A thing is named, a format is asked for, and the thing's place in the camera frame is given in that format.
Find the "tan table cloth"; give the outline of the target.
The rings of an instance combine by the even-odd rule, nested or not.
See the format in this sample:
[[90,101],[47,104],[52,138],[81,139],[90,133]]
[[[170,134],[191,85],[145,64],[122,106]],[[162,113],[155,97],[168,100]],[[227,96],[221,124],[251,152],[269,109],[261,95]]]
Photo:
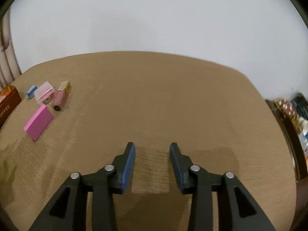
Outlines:
[[233,172],[276,230],[295,214],[295,173],[281,129],[239,71],[183,56],[145,52],[75,55],[36,65],[14,81],[72,85],[38,141],[24,126],[38,109],[22,100],[1,128],[1,206],[28,230],[71,172],[94,173],[128,142],[136,145],[131,187],[115,196],[119,230],[186,230],[191,197],[169,159],[176,142],[193,163]]

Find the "pink sticky note block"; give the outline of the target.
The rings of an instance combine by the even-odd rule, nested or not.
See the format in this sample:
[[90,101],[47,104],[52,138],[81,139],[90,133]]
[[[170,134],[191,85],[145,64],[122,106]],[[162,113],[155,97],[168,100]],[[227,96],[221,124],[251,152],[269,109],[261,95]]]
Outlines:
[[52,119],[53,115],[49,111],[48,107],[46,105],[42,105],[33,114],[23,129],[33,141],[37,141]]

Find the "cluttered side shelf items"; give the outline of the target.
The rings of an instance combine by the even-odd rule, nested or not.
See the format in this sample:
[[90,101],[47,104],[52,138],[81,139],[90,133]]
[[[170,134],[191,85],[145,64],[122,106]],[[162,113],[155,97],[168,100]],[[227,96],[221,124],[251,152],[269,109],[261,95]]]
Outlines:
[[287,142],[295,179],[307,177],[307,99],[297,93],[290,101],[265,101],[278,122]]

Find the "gold pink lipstick tube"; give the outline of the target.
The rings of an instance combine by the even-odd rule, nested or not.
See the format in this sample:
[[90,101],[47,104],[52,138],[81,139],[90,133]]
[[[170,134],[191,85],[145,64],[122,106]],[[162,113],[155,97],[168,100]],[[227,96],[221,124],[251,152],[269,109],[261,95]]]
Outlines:
[[61,111],[67,102],[68,94],[65,90],[57,91],[53,100],[53,109],[57,112]]

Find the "clear case with pink card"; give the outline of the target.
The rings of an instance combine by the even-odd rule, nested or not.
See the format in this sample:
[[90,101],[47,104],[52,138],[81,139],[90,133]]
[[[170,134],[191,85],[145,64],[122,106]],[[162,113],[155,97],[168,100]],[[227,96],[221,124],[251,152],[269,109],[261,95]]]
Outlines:
[[40,106],[50,103],[53,100],[54,95],[54,87],[48,81],[39,86],[34,92],[35,100]]

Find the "red gold-lined tin box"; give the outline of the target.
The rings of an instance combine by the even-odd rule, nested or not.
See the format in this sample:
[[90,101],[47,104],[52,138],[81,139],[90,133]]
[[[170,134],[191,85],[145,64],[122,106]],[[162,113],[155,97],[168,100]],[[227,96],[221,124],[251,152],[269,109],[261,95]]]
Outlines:
[[21,102],[18,90],[13,85],[7,85],[1,91],[0,126],[2,127],[12,111]]

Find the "patterned beige curtain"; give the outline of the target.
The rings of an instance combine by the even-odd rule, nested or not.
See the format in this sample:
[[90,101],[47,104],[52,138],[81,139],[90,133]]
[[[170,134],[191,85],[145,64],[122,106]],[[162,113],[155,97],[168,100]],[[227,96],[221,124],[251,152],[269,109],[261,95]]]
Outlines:
[[0,86],[4,89],[22,74],[13,46],[10,10],[1,19],[0,37]]

